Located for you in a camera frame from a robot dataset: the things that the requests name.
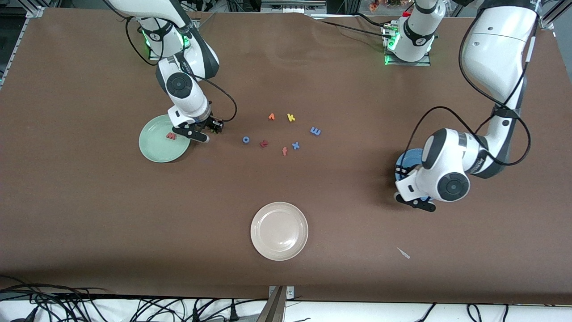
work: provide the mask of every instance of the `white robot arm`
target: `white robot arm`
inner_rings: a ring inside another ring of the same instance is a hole
[[[467,174],[490,178],[503,170],[489,154],[508,162],[513,135],[526,87],[522,55],[537,21],[539,1],[508,1],[511,5],[490,5],[485,1],[469,31],[462,49],[467,74],[478,80],[495,105],[488,132],[478,136],[443,128],[426,141],[421,164],[408,169],[396,182],[396,199],[414,208],[434,211],[427,197],[453,202],[465,197],[470,189]],[[527,61],[530,59],[529,48]]]
[[[210,103],[198,85],[201,78],[209,79],[217,74],[219,58],[198,33],[178,0],[109,2],[117,10],[138,18],[144,33],[152,40],[160,41],[161,37],[168,34],[167,30],[170,30],[169,25],[172,23],[176,31],[189,41],[189,46],[182,44],[179,52],[157,64],[157,80],[174,104],[168,111],[173,132],[206,143],[209,138],[201,133],[205,127],[215,132],[222,131],[222,121],[212,117]]]
[[[388,49],[403,61],[419,61],[431,48],[444,16],[443,0],[415,1],[411,15],[397,20],[399,36]]]

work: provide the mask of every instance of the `wire bundle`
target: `wire bundle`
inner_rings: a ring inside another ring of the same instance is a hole
[[[219,299],[212,299],[206,304],[197,307],[198,302],[201,299],[194,299],[194,307],[191,312],[186,311],[185,301],[191,298],[189,297],[175,297],[175,298],[164,298],[164,297],[133,297],[133,296],[110,296],[106,294],[91,294],[90,290],[103,290],[102,288],[71,288],[62,285],[52,285],[52,284],[40,284],[40,283],[26,283],[18,278],[0,275],[0,278],[5,278],[17,282],[17,285],[9,286],[4,289],[0,289],[0,294],[17,294],[0,301],[6,300],[17,300],[28,298],[30,303],[36,305],[33,311],[26,318],[26,322],[33,322],[34,316],[37,311],[42,310],[47,312],[50,322],[109,322],[108,319],[101,313],[100,309],[96,306],[94,300],[101,298],[116,298],[116,299],[136,299],[139,300],[137,309],[129,322],[141,321],[141,317],[149,313],[150,310],[156,309],[145,321],[151,322],[157,316],[164,314],[171,314],[173,322],[206,322],[216,318],[222,318],[225,322],[227,318],[222,315],[227,309],[234,310],[234,307],[239,304],[253,302],[253,301],[265,301],[266,299],[254,299],[245,300],[242,302],[235,303],[234,300],[232,304],[224,307],[217,312],[211,314],[210,316],[201,319],[201,315],[206,311],[206,309],[218,301]],[[44,292],[41,288],[54,289],[56,292]],[[182,314],[175,311],[172,307],[180,303],[182,305]],[[97,312],[97,316],[93,318],[89,315],[89,306]],[[61,308],[65,312],[65,316],[61,313],[55,313],[56,307]]]

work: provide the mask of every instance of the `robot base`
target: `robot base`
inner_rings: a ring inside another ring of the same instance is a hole
[[[395,54],[387,49],[387,47],[383,47],[383,52],[386,57],[386,65],[401,65],[401,66],[431,66],[431,60],[429,58],[429,53],[426,53],[423,58],[419,61],[409,62],[399,59]]]
[[[399,38],[398,30],[399,26],[397,20],[393,20],[391,23],[387,23],[381,27],[382,34],[391,36],[391,38],[383,38],[383,53],[385,55],[386,65],[431,66],[429,52],[427,52],[419,61],[411,62],[398,58],[395,53],[388,48]]]

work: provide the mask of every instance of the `beige plate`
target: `beige plate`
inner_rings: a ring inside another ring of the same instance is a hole
[[[256,250],[269,260],[289,260],[306,245],[308,222],[291,203],[269,203],[254,216],[251,239]]]

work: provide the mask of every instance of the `blue plate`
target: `blue plate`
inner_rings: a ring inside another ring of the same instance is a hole
[[[407,152],[405,153],[405,159],[403,159],[403,154],[401,154],[399,156],[399,158],[397,159],[397,162],[395,163],[395,167],[399,167],[400,165],[404,168],[409,168],[412,166],[416,166],[417,164],[421,164],[421,156],[423,155],[423,149],[421,148],[417,148],[417,149],[411,149],[411,150],[407,150]],[[395,180],[399,181],[401,180],[401,176],[396,173],[395,174]],[[429,198],[428,196],[422,197],[424,200],[427,200],[427,198]]]

